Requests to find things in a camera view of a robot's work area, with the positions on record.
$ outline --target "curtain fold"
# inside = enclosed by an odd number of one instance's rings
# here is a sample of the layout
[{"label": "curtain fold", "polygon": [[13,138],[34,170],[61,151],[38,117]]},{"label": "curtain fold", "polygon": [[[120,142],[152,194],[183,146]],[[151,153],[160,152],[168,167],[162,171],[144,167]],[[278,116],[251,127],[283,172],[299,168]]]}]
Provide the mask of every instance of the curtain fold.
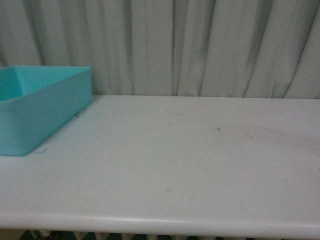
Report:
[{"label": "curtain fold", "polygon": [[320,98],[319,0],[1,0],[0,65],[91,66],[94,94]]}]

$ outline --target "turquoise plastic tray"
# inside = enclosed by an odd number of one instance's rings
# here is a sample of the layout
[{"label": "turquoise plastic tray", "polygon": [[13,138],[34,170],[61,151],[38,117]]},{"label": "turquoise plastic tray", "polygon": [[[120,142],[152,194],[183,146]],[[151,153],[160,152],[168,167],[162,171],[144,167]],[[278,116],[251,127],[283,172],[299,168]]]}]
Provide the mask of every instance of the turquoise plastic tray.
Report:
[{"label": "turquoise plastic tray", "polygon": [[0,155],[30,153],[92,101],[90,67],[0,69]]}]

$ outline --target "white shelf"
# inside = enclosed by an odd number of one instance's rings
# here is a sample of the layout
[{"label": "white shelf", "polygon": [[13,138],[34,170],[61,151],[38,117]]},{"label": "white shelf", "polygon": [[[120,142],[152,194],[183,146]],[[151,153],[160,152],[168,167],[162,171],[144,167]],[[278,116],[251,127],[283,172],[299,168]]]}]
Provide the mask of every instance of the white shelf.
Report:
[{"label": "white shelf", "polygon": [[319,238],[320,100],[96,96],[0,156],[0,228]]}]

